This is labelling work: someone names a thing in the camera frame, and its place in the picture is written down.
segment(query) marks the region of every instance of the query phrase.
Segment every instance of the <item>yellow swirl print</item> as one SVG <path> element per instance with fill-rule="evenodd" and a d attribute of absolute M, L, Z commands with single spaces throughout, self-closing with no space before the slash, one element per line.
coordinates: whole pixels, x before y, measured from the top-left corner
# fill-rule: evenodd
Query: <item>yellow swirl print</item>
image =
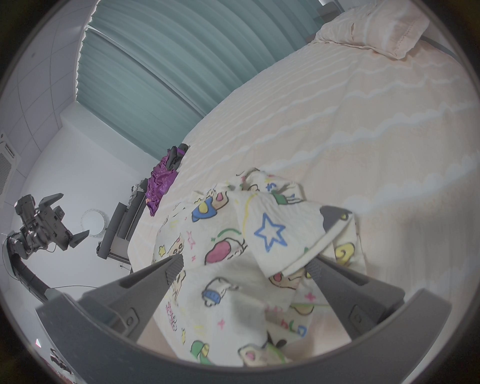
<path fill-rule="evenodd" d="M 355 253 L 355 245 L 346 243 L 335 248 L 336 262 L 340 265 L 348 266 L 350 257 Z"/>

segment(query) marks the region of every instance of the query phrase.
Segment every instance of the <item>pillow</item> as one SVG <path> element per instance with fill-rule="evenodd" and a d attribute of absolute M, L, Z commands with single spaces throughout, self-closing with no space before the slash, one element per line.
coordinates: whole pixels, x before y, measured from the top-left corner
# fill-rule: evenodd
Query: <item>pillow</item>
<path fill-rule="evenodd" d="M 415 46 L 429 23 L 409 0 L 378 0 L 324 24 L 315 40 L 369 48 L 399 60 Z"/>

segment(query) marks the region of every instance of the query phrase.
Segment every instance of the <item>green curtain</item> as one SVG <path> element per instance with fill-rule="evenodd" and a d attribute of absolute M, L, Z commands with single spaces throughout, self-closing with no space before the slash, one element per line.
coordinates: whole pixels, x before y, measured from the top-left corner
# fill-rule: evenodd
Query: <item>green curtain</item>
<path fill-rule="evenodd" d="M 319 4 L 101 0 L 81 50 L 77 100 L 160 158 L 233 90 L 303 47 L 321 27 Z"/>

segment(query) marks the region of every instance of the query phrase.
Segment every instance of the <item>bed sheet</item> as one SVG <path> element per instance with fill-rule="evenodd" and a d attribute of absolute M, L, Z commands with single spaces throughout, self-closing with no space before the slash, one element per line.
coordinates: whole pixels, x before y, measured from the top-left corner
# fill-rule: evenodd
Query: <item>bed sheet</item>
<path fill-rule="evenodd" d="M 151 263 L 178 201 L 257 167 L 294 180 L 308 200 L 352 210 L 368 275 L 400 286 L 406 299 L 426 287 L 452 301 L 433 356 L 480 272 L 479 117 L 463 68 L 426 42 L 392 60 L 314 41 L 232 92 L 187 135 L 175 183 L 132 237 L 133 269 Z M 288 353 L 349 342 L 334 315 L 308 336 Z"/>

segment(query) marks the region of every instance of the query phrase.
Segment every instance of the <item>purple satin fabric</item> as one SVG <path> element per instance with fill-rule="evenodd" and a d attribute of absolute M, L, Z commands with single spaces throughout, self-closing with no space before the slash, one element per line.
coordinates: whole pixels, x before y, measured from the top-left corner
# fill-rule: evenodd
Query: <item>purple satin fabric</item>
<path fill-rule="evenodd" d="M 167 169 L 165 165 L 167 160 L 168 155 L 164 156 L 160 163 L 153 168 L 152 176 L 148 179 L 145 198 L 150 200 L 147 202 L 148 209 L 150 210 L 150 216 L 155 215 L 155 212 L 160 205 L 160 200 L 162 200 L 163 195 L 168 192 L 168 189 L 178 175 L 177 171 L 169 171 Z"/>

